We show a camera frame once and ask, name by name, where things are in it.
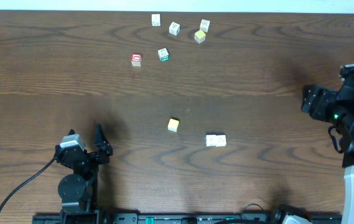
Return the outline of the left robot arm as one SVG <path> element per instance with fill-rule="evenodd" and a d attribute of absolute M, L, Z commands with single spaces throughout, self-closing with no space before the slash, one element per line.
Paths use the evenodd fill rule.
<path fill-rule="evenodd" d="M 97 150 L 88 152 L 80 135 L 72 129 L 55 146 L 56 162 L 73 171 L 58 185 L 64 212 L 88 213 L 96 209 L 99 166 L 109 163 L 109 157 L 113 155 L 113 148 L 100 124 L 96 125 L 94 146 Z"/>

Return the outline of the white block blue edge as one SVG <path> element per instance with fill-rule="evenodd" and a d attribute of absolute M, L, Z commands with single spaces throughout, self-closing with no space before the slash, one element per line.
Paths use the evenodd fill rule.
<path fill-rule="evenodd" d="M 206 147 L 214 147 L 217 145 L 217 135 L 209 134 L 205 136 Z"/>

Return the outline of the white block red bug drawing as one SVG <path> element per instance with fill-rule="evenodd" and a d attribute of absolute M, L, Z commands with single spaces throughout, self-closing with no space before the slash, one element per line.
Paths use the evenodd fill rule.
<path fill-rule="evenodd" d="M 225 147 L 226 146 L 226 136 L 225 135 L 216 135 L 216 147 Z"/>

